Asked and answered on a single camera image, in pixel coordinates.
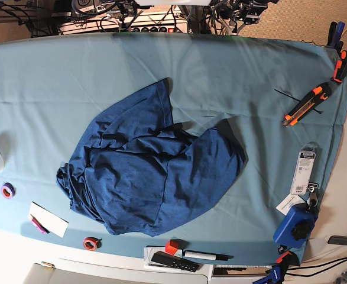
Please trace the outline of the blue t-shirt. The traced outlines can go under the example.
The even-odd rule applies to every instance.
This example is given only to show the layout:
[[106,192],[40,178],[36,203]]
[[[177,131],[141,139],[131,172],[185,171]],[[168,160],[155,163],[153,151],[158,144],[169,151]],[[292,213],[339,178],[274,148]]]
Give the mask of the blue t-shirt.
[[72,211],[109,233],[154,237],[212,209],[245,159],[229,127],[195,136],[174,123],[165,78],[97,115],[56,181]]

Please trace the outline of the white black marker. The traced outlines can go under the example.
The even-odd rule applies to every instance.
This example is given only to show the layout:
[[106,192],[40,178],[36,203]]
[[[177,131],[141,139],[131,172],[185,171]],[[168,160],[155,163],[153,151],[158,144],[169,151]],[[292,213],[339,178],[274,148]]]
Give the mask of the white black marker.
[[213,253],[203,253],[198,251],[185,250],[183,252],[184,257],[193,258],[193,259],[202,259],[210,261],[228,261],[232,256],[224,254],[213,254]]

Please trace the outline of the white power strip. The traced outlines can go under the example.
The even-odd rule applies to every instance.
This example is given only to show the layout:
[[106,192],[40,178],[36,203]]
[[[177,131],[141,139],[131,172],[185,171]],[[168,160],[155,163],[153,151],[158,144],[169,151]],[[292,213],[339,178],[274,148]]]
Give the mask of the white power strip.
[[127,17],[123,21],[107,16],[92,20],[73,20],[58,26],[63,35],[97,32],[161,32],[187,33],[187,21],[179,17],[178,11],[140,12],[136,18]]

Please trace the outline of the light blue table cloth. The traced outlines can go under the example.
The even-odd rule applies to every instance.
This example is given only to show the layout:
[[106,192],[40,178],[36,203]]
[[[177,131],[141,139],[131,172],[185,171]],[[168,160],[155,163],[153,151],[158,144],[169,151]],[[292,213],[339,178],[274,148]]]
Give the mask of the light blue table cloth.
[[[98,33],[33,38],[0,44],[0,229],[80,248],[85,237],[101,251],[141,257],[147,245],[176,237],[188,248],[228,254],[231,263],[265,265],[277,258],[276,206],[287,196],[301,147],[318,146],[313,179],[324,189],[347,115],[347,77],[317,110],[283,127],[295,100],[329,80],[334,50],[293,41],[159,33]],[[57,186],[58,168],[71,157],[100,112],[160,79],[173,81],[174,122],[201,135],[228,122],[247,163],[219,203],[157,237],[111,235],[70,209]],[[15,188],[12,199],[1,187]],[[35,202],[67,221],[63,238],[40,233],[28,219]]]

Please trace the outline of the white paper tag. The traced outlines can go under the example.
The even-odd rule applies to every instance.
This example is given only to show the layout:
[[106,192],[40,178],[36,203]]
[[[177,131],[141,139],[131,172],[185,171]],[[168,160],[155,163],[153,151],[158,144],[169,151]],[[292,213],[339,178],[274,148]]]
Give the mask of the white paper tag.
[[280,213],[282,213],[283,215],[287,215],[290,208],[293,205],[297,205],[297,204],[302,204],[303,200],[301,197],[299,197],[298,195],[292,195],[292,194],[288,194],[277,206],[276,206],[276,210],[278,210]]

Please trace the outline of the clear blister pack with label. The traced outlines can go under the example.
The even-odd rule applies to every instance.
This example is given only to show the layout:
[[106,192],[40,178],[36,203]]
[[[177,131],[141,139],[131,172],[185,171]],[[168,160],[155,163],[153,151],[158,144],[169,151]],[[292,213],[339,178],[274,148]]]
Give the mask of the clear blister pack with label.
[[299,151],[295,172],[291,183],[290,193],[292,195],[304,195],[312,174],[316,159],[316,146],[306,144]]

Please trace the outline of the white notepad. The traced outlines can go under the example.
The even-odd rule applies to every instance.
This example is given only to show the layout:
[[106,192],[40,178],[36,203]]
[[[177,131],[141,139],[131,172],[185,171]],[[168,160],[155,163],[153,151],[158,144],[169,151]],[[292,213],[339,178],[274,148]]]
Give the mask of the white notepad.
[[31,203],[28,214],[34,216],[42,226],[49,230],[50,233],[53,233],[60,238],[64,237],[69,224],[64,219],[44,209],[35,202]]

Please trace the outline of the blue box with black knob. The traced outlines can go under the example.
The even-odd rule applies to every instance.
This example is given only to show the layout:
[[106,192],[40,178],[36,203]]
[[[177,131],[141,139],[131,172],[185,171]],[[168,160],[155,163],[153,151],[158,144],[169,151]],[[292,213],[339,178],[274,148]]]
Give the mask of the blue box with black knob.
[[318,219],[317,206],[293,205],[273,235],[273,240],[281,246],[300,249],[314,229]]

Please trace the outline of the black zip tie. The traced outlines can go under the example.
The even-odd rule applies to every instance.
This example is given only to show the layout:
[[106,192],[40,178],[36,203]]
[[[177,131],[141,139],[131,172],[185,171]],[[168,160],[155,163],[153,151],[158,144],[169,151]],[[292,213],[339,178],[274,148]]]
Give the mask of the black zip tie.
[[[291,96],[291,95],[289,95],[289,94],[286,94],[286,93],[284,93],[284,92],[282,92],[282,91],[279,91],[278,89],[274,89],[276,92],[278,92],[278,93],[280,93],[280,94],[282,94],[282,95],[284,95],[284,96],[286,96],[286,97],[288,97],[288,98],[291,98],[291,99],[293,99],[293,100],[295,100],[295,101],[297,101],[297,102],[300,102],[301,100],[299,100],[299,99],[297,99],[297,98],[295,98],[295,97],[293,97],[293,96]],[[323,114],[323,111],[319,111],[319,110],[317,110],[317,109],[314,109],[314,111],[316,111],[318,114]]]

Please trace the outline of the orange black utility knife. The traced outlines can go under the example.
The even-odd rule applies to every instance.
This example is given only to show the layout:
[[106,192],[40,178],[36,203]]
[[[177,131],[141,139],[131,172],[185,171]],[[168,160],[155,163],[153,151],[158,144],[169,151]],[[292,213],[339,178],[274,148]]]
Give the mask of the orange black utility knife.
[[304,98],[285,115],[282,125],[284,127],[294,126],[303,119],[310,111],[314,110],[332,94],[328,82],[322,83],[312,89]]

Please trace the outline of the pink pen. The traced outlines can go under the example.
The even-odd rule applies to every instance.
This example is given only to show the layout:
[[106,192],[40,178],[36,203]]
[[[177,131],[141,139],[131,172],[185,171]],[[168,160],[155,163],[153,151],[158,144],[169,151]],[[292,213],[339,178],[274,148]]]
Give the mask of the pink pen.
[[32,223],[33,226],[42,234],[49,234],[49,230],[46,229],[44,226],[41,225],[41,223],[32,215],[28,215],[28,219]]

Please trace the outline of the blue orange bottom clamp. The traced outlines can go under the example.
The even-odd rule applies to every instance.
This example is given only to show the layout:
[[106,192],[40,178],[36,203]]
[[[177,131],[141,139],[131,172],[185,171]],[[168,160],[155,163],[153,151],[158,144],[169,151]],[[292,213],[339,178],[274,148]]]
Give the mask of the blue orange bottom clamp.
[[288,268],[298,263],[297,255],[292,251],[287,251],[276,260],[276,264],[270,269],[266,277],[254,281],[253,284],[283,283]]

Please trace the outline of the purple tape roll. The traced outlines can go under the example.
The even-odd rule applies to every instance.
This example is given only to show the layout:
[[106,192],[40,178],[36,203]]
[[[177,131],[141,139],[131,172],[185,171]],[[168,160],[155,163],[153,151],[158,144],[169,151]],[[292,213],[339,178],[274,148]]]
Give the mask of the purple tape roll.
[[10,183],[4,183],[1,187],[2,196],[6,199],[12,199],[15,195],[15,188]]

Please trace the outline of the orange black clamp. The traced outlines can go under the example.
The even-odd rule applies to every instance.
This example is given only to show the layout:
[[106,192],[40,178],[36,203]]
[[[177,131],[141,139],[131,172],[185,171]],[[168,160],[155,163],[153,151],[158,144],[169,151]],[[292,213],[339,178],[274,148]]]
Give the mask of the orange black clamp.
[[344,50],[340,53],[340,59],[338,59],[338,61],[336,62],[332,80],[338,84],[341,84],[346,75],[347,75],[347,51]]

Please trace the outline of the blue black spring clamp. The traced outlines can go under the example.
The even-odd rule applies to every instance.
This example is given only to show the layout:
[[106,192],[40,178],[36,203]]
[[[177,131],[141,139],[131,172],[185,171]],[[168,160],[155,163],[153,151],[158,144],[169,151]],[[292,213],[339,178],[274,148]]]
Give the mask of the blue black spring clamp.
[[332,21],[329,27],[326,47],[335,50],[341,50],[343,41],[341,41],[342,33],[345,28],[345,23],[342,21]]

